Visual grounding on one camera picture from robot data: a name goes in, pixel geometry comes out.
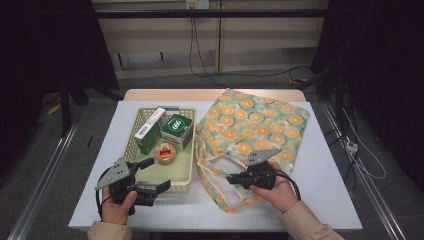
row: basket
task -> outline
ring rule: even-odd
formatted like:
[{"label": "basket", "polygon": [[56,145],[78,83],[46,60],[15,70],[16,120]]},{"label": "basket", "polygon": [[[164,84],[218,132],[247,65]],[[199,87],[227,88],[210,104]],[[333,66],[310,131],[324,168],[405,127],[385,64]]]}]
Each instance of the basket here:
[{"label": "basket", "polygon": [[[161,108],[166,110],[168,119],[173,114],[180,114],[192,119],[193,124],[195,122],[196,110],[194,108],[163,106],[161,106]],[[148,155],[140,153],[137,142],[134,139],[134,135],[147,121],[147,119],[155,112],[156,109],[157,107],[143,107],[138,110],[133,128],[128,138],[128,143],[123,154],[128,162],[140,162],[146,158],[154,157],[154,150],[152,150]],[[138,170],[135,176],[137,186],[149,188],[149,186],[156,186],[170,179],[171,188],[167,192],[188,192],[190,190],[193,166],[194,134],[195,131],[193,130],[191,141],[188,143],[184,151],[177,150],[177,156],[172,163],[168,165],[162,165],[155,162],[155,164],[145,169]],[[153,149],[155,149],[163,142],[164,140],[161,138]]]}]

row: person's right hand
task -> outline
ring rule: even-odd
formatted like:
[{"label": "person's right hand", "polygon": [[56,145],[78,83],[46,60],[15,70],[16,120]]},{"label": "person's right hand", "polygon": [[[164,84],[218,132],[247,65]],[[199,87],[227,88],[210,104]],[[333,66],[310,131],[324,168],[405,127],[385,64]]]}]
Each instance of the person's right hand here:
[{"label": "person's right hand", "polygon": [[[281,171],[280,165],[278,165],[276,162],[269,161],[269,164],[274,169]],[[299,202],[290,182],[280,176],[277,176],[275,186],[271,190],[260,188],[255,185],[251,185],[249,188],[258,196],[268,200],[272,206],[283,213],[287,212],[291,207]]]}]

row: black curtain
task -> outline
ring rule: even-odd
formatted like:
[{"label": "black curtain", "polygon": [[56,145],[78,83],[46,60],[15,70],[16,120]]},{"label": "black curtain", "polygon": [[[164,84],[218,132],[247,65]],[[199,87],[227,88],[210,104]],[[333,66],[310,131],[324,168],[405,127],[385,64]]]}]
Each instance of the black curtain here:
[{"label": "black curtain", "polygon": [[[424,190],[424,21],[422,1],[369,1],[372,11],[356,35],[341,73],[355,103],[399,166]],[[338,29],[351,23],[325,19],[312,69],[320,71],[341,46]]]},{"label": "black curtain", "polygon": [[97,19],[49,16],[49,11],[93,12],[90,0],[6,0],[0,7],[0,174],[26,144],[47,93],[118,89]]}]

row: table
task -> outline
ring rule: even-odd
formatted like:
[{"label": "table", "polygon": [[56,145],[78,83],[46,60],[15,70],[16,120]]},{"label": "table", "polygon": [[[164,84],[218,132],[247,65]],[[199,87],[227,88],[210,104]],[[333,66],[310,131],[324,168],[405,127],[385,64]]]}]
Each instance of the table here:
[{"label": "table", "polygon": [[[100,174],[125,149],[136,111],[141,106],[190,106],[197,109],[196,122],[223,89],[137,89],[129,90],[119,102],[108,133],[93,166],[90,177],[69,223],[69,227],[87,230],[99,220],[94,199],[94,186]],[[291,101],[311,112],[299,148],[292,177],[302,199],[324,223],[335,230],[362,229],[358,215],[334,163],[310,103],[299,90],[239,90],[278,100]],[[159,195],[153,207],[136,206],[128,224],[135,230],[150,232],[279,232],[280,213],[267,201],[252,205],[238,213],[220,210],[203,189],[197,170],[193,168],[190,191]]]}]

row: person's left hand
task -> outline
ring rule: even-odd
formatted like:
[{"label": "person's left hand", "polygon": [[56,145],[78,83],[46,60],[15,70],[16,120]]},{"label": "person's left hand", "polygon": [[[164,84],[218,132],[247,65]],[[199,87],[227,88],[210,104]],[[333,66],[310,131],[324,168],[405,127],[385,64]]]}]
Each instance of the person's left hand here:
[{"label": "person's left hand", "polygon": [[130,208],[137,199],[137,192],[131,191],[128,193],[121,205],[116,204],[110,197],[109,187],[104,187],[102,189],[102,199],[103,201],[107,199],[102,205],[102,222],[125,225],[127,224]]}]

